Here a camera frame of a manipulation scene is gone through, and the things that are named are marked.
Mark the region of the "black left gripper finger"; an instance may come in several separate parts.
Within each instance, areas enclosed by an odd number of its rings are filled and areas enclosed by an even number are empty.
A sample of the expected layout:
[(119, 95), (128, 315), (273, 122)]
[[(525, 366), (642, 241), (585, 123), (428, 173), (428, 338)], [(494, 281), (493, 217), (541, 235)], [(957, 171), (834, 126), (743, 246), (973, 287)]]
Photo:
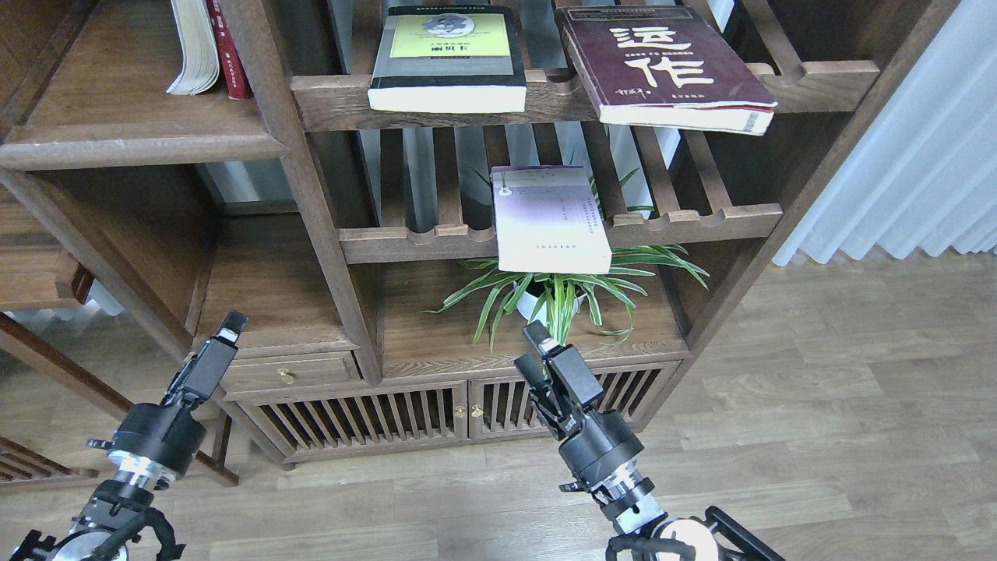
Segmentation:
[(242, 335), (243, 331), (247, 326), (248, 319), (245, 315), (242, 315), (238, 310), (231, 310), (227, 316), (224, 317), (224, 321), (218, 327), (215, 337), (218, 340), (222, 340), (225, 344), (236, 345), (238, 343), (238, 338)]

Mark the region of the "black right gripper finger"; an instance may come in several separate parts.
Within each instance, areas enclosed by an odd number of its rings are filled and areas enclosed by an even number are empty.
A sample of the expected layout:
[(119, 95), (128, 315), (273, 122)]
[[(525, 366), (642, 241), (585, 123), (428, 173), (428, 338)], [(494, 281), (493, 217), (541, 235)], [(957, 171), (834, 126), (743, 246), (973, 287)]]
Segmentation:
[(545, 399), (546, 373), (541, 360), (537, 356), (524, 354), (514, 360), (514, 366), (519, 369), (521, 376), (527, 381), (530, 392), (537, 399)]
[(523, 335), (538, 354), (548, 354), (558, 347), (558, 341), (542, 322), (531, 322), (523, 328)]

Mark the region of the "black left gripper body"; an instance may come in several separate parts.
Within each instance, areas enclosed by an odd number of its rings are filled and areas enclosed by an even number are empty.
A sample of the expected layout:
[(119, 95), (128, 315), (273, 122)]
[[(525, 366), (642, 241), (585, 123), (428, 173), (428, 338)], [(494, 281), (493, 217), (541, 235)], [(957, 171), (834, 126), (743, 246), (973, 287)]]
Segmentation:
[(118, 466), (115, 480), (152, 492), (184, 477), (206, 435), (192, 411), (210, 399), (238, 352), (237, 337), (211, 337), (179, 370), (156, 404), (129, 409), (113, 440), (91, 439)]

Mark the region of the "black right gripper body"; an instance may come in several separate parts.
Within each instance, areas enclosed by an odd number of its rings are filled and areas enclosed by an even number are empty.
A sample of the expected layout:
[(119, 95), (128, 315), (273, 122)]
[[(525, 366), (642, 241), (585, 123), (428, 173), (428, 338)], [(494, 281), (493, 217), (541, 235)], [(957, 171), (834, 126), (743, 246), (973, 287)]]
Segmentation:
[(617, 412), (599, 411), (603, 386), (575, 347), (537, 347), (533, 365), (533, 406), (559, 441), (558, 451), (576, 482), (565, 492), (609, 493), (612, 477), (632, 463), (643, 445)]

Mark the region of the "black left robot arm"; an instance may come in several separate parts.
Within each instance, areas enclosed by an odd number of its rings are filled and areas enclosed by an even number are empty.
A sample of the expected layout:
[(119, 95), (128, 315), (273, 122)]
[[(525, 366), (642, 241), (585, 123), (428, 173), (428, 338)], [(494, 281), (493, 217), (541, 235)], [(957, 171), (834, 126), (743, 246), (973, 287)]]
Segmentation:
[(160, 404), (132, 406), (110, 441), (88, 441), (89, 447), (106, 450), (118, 471), (96, 487), (63, 540), (32, 530), (13, 560), (127, 560), (127, 543), (138, 541), (146, 527), (159, 540), (157, 560), (181, 558), (185, 546), (175, 540), (163, 512), (152, 507), (153, 494), (184, 477), (195, 461), (206, 429), (192, 412), (217, 389), (246, 323), (245, 315), (231, 310), (179, 370)]

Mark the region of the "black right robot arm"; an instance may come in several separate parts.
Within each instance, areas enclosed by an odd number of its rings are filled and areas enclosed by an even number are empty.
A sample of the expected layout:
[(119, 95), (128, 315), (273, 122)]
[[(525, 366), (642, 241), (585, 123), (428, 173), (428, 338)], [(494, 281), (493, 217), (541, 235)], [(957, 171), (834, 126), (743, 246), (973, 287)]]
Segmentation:
[(718, 507), (701, 518), (673, 517), (653, 496), (653, 482), (636, 462), (643, 444), (617, 411), (599, 411), (603, 395), (580, 352), (560, 344), (539, 322), (524, 335), (537, 356), (521, 355), (530, 400), (560, 443), (573, 482), (563, 492), (591, 494), (612, 522), (605, 557), (630, 551), (635, 560), (777, 560), (779, 554)]

